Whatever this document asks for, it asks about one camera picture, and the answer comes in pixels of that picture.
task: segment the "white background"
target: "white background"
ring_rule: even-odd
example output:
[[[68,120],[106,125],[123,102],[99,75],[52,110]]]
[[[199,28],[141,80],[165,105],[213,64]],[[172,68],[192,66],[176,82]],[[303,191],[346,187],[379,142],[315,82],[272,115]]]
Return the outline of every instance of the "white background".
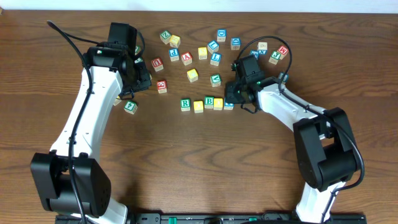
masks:
[[[4,9],[398,13],[398,0],[0,0]]]

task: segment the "wooden tabletop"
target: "wooden tabletop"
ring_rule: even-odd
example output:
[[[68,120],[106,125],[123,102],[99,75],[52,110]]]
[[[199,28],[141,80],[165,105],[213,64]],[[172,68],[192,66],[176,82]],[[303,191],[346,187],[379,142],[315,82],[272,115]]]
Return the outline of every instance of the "wooden tabletop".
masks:
[[[369,223],[398,219],[398,17],[370,14],[183,13],[4,11],[0,16],[0,222],[52,223],[55,213],[40,204],[29,169],[35,152],[46,153],[58,138],[81,81],[81,62],[46,20],[65,32],[105,41],[111,22],[127,22],[145,40],[144,60],[153,81],[166,79],[167,94],[155,85],[136,94],[136,114],[113,107],[102,142],[100,164],[112,181],[112,196],[136,209],[164,213],[262,213],[293,210],[304,180],[291,131],[271,115],[232,111],[180,111],[180,99],[223,96],[234,79],[243,45],[262,35],[289,42],[294,55],[287,88],[314,105],[340,107],[348,115],[361,151],[363,183],[339,193],[333,212],[364,213]],[[227,29],[219,67],[198,60],[198,47]],[[163,30],[181,37],[180,53],[193,63],[171,62]],[[280,45],[267,41],[269,50]],[[91,44],[75,41],[82,52]],[[259,61],[277,76],[270,53]],[[160,57],[164,70],[150,60]],[[187,70],[199,80],[190,83]],[[222,86],[212,88],[210,75]]]

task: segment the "white wall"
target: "white wall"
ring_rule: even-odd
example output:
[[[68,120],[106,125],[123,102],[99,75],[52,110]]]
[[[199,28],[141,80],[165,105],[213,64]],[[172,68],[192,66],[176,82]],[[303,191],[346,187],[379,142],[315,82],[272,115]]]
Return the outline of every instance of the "white wall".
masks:
[[[0,0],[3,9],[398,13],[398,0]]]

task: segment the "wooden table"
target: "wooden table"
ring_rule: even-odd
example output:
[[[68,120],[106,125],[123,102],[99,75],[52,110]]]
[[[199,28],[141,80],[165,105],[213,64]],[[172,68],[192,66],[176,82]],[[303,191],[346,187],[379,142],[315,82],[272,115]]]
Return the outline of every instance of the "wooden table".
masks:
[[[164,213],[262,213],[293,210],[304,181],[297,167],[291,131],[272,116],[205,110],[180,111],[181,98],[223,96],[234,79],[230,64],[238,55],[231,37],[243,45],[262,35],[287,40],[294,55],[287,87],[324,108],[343,108],[349,117],[366,176],[342,192],[334,212],[363,212],[369,223],[398,219],[398,17],[369,14],[182,13],[4,11],[0,16],[0,222],[52,223],[30,174],[35,152],[47,152],[60,134],[81,81],[81,62],[45,21],[65,32],[104,41],[110,22],[128,22],[146,40],[144,59],[153,81],[166,79],[167,94],[152,85],[137,93],[139,109],[115,106],[103,136],[100,164],[112,181],[112,196],[139,209]],[[228,30],[219,67],[198,60],[197,48]],[[168,29],[181,37],[180,53],[193,63],[171,62],[159,38]],[[91,44],[77,42],[85,52]],[[268,40],[269,50],[278,42]],[[259,61],[277,76],[288,59]],[[161,57],[165,69],[153,71]],[[199,80],[189,83],[186,71]],[[220,73],[223,86],[212,88]]]

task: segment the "wood grain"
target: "wood grain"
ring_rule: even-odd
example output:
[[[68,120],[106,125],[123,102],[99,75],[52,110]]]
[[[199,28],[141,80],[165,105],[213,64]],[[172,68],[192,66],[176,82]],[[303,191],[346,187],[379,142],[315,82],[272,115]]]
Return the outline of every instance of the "wood grain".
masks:
[[[0,16],[0,222],[52,223],[55,214],[39,202],[29,164],[47,152],[61,132],[75,101],[81,63],[72,48],[45,21],[82,38],[107,39],[110,22],[128,22],[146,39],[144,59],[154,81],[168,91],[140,92],[135,115],[113,108],[103,137],[100,164],[112,181],[112,195],[136,209],[165,213],[262,213],[292,210],[303,179],[294,139],[268,114],[209,111],[182,113],[179,100],[223,96],[210,75],[233,80],[230,63],[243,45],[262,35],[287,40],[294,55],[288,88],[324,108],[343,108],[364,157],[366,176],[342,192],[334,212],[363,212],[369,223],[398,219],[398,19],[396,15],[292,13],[5,11]],[[219,67],[198,60],[197,48],[228,30],[220,44]],[[170,62],[163,30],[179,35],[180,52],[193,63]],[[269,40],[270,50],[279,43]],[[90,44],[76,42],[85,52]],[[150,60],[165,69],[154,72]],[[260,59],[267,75],[287,65]],[[195,68],[199,80],[189,83]]]

